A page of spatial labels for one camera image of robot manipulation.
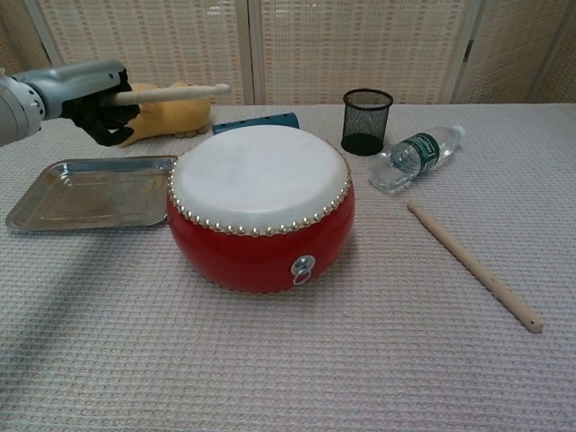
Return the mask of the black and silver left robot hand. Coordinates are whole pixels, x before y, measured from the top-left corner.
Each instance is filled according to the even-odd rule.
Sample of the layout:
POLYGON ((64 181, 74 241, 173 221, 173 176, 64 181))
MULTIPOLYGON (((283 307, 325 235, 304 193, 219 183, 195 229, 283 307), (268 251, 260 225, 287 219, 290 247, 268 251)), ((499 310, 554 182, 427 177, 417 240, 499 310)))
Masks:
POLYGON ((127 70, 119 60, 38 69, 24 81, 40 94, 47 120, 70 119, 101 146, 118 146, 134 132, 128 123, 140 114, 137 104, 103 105, 108 96, 131 90, 127 70))

